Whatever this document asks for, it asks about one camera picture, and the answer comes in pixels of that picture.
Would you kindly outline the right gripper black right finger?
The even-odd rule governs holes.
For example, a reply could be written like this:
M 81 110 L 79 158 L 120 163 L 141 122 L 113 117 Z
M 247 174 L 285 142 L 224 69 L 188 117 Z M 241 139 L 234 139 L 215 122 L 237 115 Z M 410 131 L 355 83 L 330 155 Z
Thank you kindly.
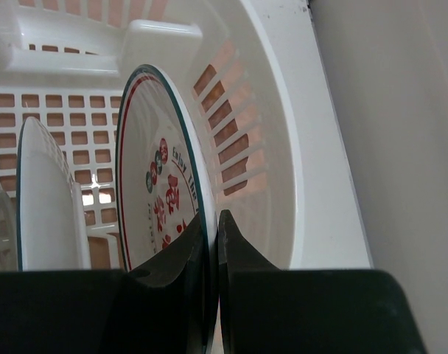
M 424 353 L 399 283 L 371 269 L 281 270 L 220 213 L 217 254 L 226 353 Z

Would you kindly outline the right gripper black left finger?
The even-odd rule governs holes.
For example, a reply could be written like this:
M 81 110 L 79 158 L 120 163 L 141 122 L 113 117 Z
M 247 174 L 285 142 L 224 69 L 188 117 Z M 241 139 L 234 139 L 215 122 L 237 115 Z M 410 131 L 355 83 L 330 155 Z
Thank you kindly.
M 201 353 L 199 218 L 133 269 L 0 273 L 0 353 Z

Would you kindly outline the plate with red characters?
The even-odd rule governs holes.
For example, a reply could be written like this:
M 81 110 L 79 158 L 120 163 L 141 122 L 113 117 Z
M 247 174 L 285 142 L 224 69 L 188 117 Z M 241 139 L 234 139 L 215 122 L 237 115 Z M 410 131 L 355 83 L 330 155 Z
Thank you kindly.
M 217 319 L 217 217 L 193 122 L 170 77 L 137 67 L 116 132 L 116 208 L 130 346 L 209 353 Z

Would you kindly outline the plate with green rim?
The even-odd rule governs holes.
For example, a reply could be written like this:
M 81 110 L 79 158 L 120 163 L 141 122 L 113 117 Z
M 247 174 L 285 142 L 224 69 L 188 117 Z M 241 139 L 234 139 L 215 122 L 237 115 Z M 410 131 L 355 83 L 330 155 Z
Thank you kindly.
M 63 151 L 34 117 L 21 127 L 16 180 L 19 269 L 90 269 L 80 185 Z

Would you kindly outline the plate with orange sunburst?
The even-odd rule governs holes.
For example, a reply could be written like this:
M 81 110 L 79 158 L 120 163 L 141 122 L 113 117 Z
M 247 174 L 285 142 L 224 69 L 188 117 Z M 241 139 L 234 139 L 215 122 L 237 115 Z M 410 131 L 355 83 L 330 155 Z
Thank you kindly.
M 15 210 L 0 183 L 0 271 L 18 269 Z

